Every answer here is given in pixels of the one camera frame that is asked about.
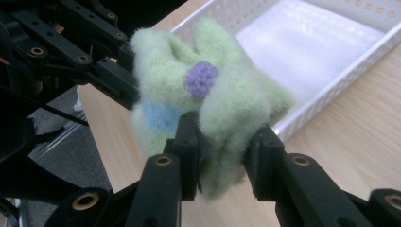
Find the felt toy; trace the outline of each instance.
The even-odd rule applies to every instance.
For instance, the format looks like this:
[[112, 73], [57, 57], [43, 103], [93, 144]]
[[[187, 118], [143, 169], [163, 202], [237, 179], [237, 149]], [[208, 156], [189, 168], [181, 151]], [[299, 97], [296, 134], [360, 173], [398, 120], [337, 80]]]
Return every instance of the felt toy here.
[[258, 70], [213, 19], [198, 21], [191, 44], [143, 28], [134, 33], [131, 48], [141, 94], [131, 124], [142, 150], [161, 153], [181, 114], [198, 111], [200, 131], [213, 146], [200, 170], [202, 195], [219, 198], [243, 178], [241, 160], [250, 138], [287, 112], [291, 93]]

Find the robotic hand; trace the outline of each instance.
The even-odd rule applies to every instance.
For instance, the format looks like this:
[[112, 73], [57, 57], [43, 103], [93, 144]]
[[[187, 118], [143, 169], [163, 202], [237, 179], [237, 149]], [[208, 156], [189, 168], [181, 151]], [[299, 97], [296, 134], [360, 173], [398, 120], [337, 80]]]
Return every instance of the robotic hand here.
[[97, 0], [83, 3], [0, 1], [0, 59], [9, 64], [10, 87], [30, 96], [68, 78], [130, 109], [137, 92], [127, 35], [116, 28], [115, 13]]
[[[117, 194], [84, 188], [63, 201], [46, 227], [181, 226], [181, 201], [195, 199], [201, 160], [210, 151], [197, 117], [182, 115], [175, 138], [148, 158], [140, 181]], [[400, 191], [377, 189], [368, 201], [344, 192], [315, 160], [287, 154], [269, 126], [253, 136], [242, 162], [257, 200], [276, 203], [281, 226], [401, 225]]]

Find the blue felt patch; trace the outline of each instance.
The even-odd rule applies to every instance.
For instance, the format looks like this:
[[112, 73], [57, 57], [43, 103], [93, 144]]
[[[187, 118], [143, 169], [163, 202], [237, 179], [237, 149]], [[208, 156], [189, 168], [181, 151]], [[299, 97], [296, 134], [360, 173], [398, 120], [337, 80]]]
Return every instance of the blue felt patch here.
[[150, 128], [174, 137], [182, 110], [149, 100], [143, 100], [143, 108], [145, 121]]

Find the green felt toy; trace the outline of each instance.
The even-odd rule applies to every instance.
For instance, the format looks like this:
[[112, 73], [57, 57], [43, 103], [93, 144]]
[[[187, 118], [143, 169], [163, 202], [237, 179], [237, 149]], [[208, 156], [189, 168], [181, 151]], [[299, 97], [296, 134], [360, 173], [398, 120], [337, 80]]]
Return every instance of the green felt toy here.
[[141, 99], [131, 124], [148, 155], [174, 138], [181, 114], [199, 112], [200, 131], [214, 147], [201, 166], [202, 195], [217, 199], [244, 176], [242, 156], [264, 124], [293, 103], [291, 93], [258, 70], [236, 38], [201, 19], [186, 44], [167, 31], [139, 29], [131, 39]]

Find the black cable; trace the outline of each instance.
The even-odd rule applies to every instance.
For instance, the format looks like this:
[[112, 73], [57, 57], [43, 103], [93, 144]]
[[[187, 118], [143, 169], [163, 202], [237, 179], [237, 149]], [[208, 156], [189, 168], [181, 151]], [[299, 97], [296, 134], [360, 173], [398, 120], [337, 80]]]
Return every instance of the black cable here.
[[19, 99], [21, 101], [24, 101], [25, 103], [27, 103], [29, 105], [33, 105], [33, 106], [42, 108], [42, 109], [44, 109], [46, 111], [49, 111], [49, 112], [51, 112], [53, 114], [59, 115], [59, 116], [64, 117], [64, 118], [66, 118], [68, 120], [71, 120], [71, 121], [74, 121], [76, 123], [79, 123], [80, 125], [89, 127], [89, 124], [88, 124], [87, 121], [84, 121], [84, 120], [81, 120], [79, 118], [76, 118], [73, 115], [70, 115], [68, 113], [64, 113], [62, 111], [59, 111], [59, 110], [57, 110], [57, 109], [55, 109], [55, 108], [53, 108], [51, 106], [47, 106], [46, 104], [38, 102], [35, 99], [18, 95], [16, 93], [14, 93], [13, 91], [11, 91], [8, 87], [3, 86], [2, 84], [0, 84], [0, 91], [5, 93], [6, 95], [9, 95], [9, 96], [17, 98], [17, 99]]

